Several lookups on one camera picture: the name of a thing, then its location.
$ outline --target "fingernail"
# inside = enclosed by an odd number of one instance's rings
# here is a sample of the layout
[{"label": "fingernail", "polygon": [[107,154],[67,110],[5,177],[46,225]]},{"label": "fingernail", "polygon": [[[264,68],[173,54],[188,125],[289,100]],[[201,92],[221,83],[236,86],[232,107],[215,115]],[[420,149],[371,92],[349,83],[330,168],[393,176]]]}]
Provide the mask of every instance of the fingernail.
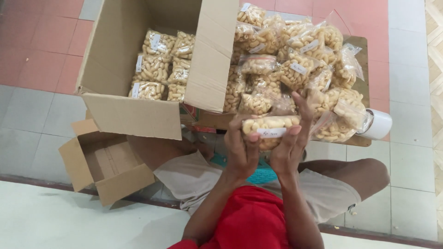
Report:
[{"label": "fingernail", "polygon": [[289,130],[289,134],[297,135],[301,129],[302,127],[300,125],[292,126],[291,129]]},{"label": "fingernail", "polygon": [[249,136],[249,141],[257,142],[259,138],[260,138],[260,134],[254,133]]}]

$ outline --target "wooden table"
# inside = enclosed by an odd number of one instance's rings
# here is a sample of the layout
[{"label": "wooden table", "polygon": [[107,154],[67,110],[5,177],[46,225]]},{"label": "wooden table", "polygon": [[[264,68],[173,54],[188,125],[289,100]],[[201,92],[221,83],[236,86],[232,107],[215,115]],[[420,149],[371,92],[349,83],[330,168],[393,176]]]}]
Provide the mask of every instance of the wooden table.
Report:
[{"label": "wooden table", "polygon": [[[346,40],[346,43],[351,43],[352,45],[362,48],[362,50],[356,55],[356,58],[360,63],[361,68],[363,69],[365,81],[357,78],[357,81],[355,82],[352,89],[355,89],[359,93],[363,94],[362,103],[365,105],[366,108],[369,108],[368,40],[364,37],[351,36],[349,39]],[[200,110],[200,118],[198,122],[194,123],[194,125],[226,130],[233,116],[233,114],[217,115],[204,110]],[[368,147],[371,145],[371,140],[354,135],[342,144]]]}]

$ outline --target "open cardboard box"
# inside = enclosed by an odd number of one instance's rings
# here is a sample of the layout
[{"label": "open cardboard box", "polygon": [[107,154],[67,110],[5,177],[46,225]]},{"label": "open cardboard box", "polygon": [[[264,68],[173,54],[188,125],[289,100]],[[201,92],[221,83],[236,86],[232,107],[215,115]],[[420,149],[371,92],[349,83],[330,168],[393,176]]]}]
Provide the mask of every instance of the open cardboard box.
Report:
[{"label": "open cardboard box", "polygon": [[[102,132],[181,140],[180,122],[199,109],[221,113],[238,0],[104,0],[77,81]],[[137,54],[149,28],[196,34],[185,103],[128,98]],[[219,116],[211,115],[210,123]]]},{"label": "open cardboard box", "polygon": [[106,206],[155,182],[152,171],[132,152],[126,135],[100,132],[93,119],[71,126],[77,137],[58,151],[75,192],[94,183]]}]

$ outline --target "teal plastic stool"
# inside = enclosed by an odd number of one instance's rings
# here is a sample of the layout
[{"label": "teal plastic stool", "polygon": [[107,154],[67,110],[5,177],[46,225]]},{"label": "teal plastic stool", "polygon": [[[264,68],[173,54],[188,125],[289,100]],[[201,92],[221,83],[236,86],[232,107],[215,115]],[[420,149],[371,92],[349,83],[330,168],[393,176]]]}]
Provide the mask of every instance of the teal plastic stool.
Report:
[{"label": "teal plastic stool", "polygon": [[[211,162],[225,168],[228,158],[224,155],[214,153],[214,157],[211,159]],[[269,164],[267,164],[263,159],[260,159],[254,174],[248,177],[246,180],[253,184],[264,184],[277,180],[277,175]]]}]

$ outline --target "beige shorts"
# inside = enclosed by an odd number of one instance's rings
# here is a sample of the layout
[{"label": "beige shorts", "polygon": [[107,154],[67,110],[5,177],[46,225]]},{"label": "beige shorts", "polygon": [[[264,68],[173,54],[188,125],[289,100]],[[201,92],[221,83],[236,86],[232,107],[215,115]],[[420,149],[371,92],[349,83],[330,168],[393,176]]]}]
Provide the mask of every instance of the beige shorts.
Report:
[{"label": "beige shorts", "polygon": [[[180,208],[192,215],[212,190],[222,170],[221,166],[208,163],[197,151],[167,161],[154,174],[171,190],[174,197],[181,200]],[[360,195],[349,184],[308,169],[300,173],[299,183],[317,223],[343,214],[361,202]],[[277,180],[266,184],[245,185],[264,188],[281,198],[281,188]]]}]

